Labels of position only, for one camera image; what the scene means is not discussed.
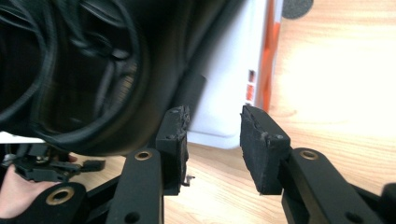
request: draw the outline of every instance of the finger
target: finger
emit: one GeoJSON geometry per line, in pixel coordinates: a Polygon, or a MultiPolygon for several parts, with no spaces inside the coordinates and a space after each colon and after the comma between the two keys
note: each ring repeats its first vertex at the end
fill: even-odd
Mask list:
{"type": "Polygon", "coordinates": [[[69,161],[70,161],[70,162],[75,162],[75,161],[77,161],[77,160],[78,160],[77,157],[74,157],[74,156],[72,156],[72,155],[69,154],[69,161]]]}

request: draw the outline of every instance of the wooden table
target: wooden table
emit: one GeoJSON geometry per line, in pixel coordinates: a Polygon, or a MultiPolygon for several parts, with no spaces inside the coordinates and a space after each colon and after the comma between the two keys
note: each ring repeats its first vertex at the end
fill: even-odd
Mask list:
{"type": "MultiPolygon", "coordinates": [[[[283,20],[273,87],[270,115],[293,147],[322,152],[376,194],[396,182],[396,1],[315,0],[303,18],[283,20]]],[[[195,179],[165,198],[165,223],[286,223],[280,196],[255,190],[240,148],[189,150],[195,179]]],[[[122,163],[78,181],[91,188],[122,163]]]]}

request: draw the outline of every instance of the black object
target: black object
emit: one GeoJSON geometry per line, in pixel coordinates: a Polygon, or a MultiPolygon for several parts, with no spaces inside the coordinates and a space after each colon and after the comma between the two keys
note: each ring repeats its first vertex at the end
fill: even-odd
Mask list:
{"type": "Polygon", "coordinates": [[[12,223],[163,223],[163,195],[178,195],[186,177],[189,120],[187,107],[172,108],[156,135],[158,146],[131,152],[119,177],[88,193],[77,183],[56,185],[12,223]]]}
{"type": "Polygon", "coordinates": [[[244,160],[260,194],[281,194],[277,180],[280,161],[291,151],[290,138],[264,111],[244,106],[240,145],[244,160]]]}
{"type": "Polygon", "coordinates": [[[286,19],[299,19],[314,5],[314,0],[284,0],[282,16],[286,19]]]}
{"type": "Polygon", "coordinates": [[[278,194],[280,184],[289,223],[395,223],[396,184],[386,185],[381,197],[351,186],[318,151],[291,150],[288,137],[267,137],[286,135],[259,108],[244,106],[242,118],[247,168],[259,193],[278,194]]]}
{"type": "Polygon", "coordinates": [[[15,165],[15,172],[26,180],[67,182],[74,175],[101,171],[106,161],[84,161],[83,165],[68,162],[67,153],[48,144],[7,144],[10,152],[2,163],[15,165]]]}
{"type": "MultiPolygon", "coordinates": [[[[23,85],[24,90],[35,87],[29,97],[7,88],[18,87],[19,80],[0,70],[4,80],[0,96],[18,94],[2,97],[7,103],[0,105],[0,131],[38,136],[82,155],[126,155],[143,147],[158,131],[167,109],[198,101],[205,85],[201,64],[211,52],[211,40],[241,4],[239,0],[1,1],[1,35],[14,37],[6,31],[19,26],[9,21],[22,23],[30,32],[30,42],[23,44],[43,45],[33,55],[37,62],[32,62],[44,65],[39,73],[26,73],[35,81],[23,85]],[[6,117],[11,112],[12,118],[6,117]],[[23,125],[16,125],[20,120],[23,125]]],[[[17,47],[2,41],[0,63],[9,63],[4,61],[6,54],[17,47]]]]}

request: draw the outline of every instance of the black clamp jaw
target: black clamp jaw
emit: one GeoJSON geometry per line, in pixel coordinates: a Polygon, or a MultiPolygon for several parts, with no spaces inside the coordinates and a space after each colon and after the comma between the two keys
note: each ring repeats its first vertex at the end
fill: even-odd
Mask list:
{"type": "Polygon", "coordinates": [[[396,223],[396,183],[379,197],[349,185],[329,160],[290,138],[264,111],[244,106],[241,147],[257,191],[279,195],[289,223],[396,223]]]}
{"type": "Polygon", "coordinates": [[[7,144],[4,167],[15,165],[15,172],[26,180],[68,182],[74,175],[101,171],[106,161],[69,162],[68,154],[45,143],[7,144]]]}

